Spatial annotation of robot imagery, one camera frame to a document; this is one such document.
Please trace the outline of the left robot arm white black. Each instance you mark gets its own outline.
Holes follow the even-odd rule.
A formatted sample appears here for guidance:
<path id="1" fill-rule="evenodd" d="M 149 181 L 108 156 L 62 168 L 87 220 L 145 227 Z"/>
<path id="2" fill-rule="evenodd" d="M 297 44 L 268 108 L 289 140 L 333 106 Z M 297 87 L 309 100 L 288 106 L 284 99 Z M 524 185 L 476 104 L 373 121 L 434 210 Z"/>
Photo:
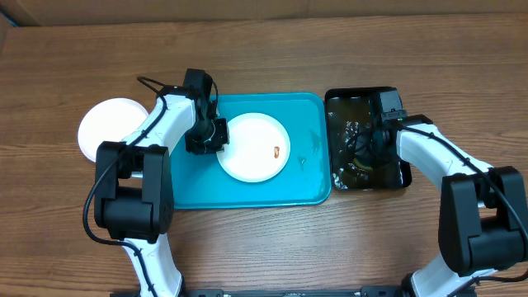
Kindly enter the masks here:
<path id="1" fill-rule="evenodd" d="M 183 296 L 184 280 L 172 258 L 167 231 L 173 216 L 170 155 L 179 141 L 195 155 L 228 143 L 211 79 L 156 91 L 152 115 L 127 140 L 99 145 L 96 176 L 83 206 L 87 236 L 127 252 L 140 296 Z"/>

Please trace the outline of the white plate with ketchup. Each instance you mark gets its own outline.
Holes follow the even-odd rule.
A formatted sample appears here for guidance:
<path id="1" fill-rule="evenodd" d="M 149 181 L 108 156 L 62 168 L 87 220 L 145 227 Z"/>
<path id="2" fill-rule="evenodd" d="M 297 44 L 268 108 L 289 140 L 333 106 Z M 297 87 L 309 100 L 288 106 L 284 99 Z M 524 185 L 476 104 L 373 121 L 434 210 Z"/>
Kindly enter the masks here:
<path id="1" fill-rule="evenodd" d="M 92 137 L 100 144 L 103 141 L 120 142 L 139 128 L 148 115 L 147 110 L 136 101 L 111 98 L 86 113 L 78 127 L 78 137 Z"/>

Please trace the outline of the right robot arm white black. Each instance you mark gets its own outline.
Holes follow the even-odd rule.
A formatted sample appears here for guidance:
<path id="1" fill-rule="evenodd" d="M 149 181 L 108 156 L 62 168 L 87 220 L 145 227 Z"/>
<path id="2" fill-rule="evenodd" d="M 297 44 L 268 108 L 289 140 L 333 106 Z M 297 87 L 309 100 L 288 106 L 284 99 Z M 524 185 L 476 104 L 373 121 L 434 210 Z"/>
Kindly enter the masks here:
<path id="1" fill-rule="evenodd" d="M 527 260 L 524 179 L 512 166 L 492 167 L 449 141 L 424 115 L 384 113 L 346 144 L 362 166 L 394 159 L 416 167 L 441 193 L 440 252 L 407 275 L 397 296 L 474 296 L 483 281 L 515 283 L 527 275 L 499 271 Z"/>

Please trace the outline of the green yellow sponge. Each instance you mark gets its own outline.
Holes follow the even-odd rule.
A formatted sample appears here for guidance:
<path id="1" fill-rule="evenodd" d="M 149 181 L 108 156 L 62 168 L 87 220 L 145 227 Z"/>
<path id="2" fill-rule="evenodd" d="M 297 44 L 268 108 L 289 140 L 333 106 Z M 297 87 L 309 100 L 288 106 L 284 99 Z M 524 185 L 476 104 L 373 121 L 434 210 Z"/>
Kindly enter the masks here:
<path id="1" fill-rule="evenodd" d="M 352 167 L 354 167 L 355 169 L 357 170 L 361 170 L 361 171 L 365 171 L 365 172 L 372 172 L 373 171 L 373 167 L 371 166 L 366 166 L 365 164 L 362 164 L 361 162 L 359 162 L 357 159 L 354 159 L 350 165 Z"/>

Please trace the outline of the yellow plate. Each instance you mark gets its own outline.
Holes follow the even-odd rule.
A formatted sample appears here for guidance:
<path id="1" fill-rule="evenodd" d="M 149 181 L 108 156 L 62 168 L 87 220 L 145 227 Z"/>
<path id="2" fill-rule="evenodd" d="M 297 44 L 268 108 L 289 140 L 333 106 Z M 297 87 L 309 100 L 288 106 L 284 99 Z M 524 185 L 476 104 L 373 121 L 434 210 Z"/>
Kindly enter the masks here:
<path id="1" fill-rule="evenodd" d="M 78 137 L 78 146 L 82 154 L 91 162 L 95 162 L 97 158 L 97 149 L 100 142 L 97 139 L 87 136 Z"/>

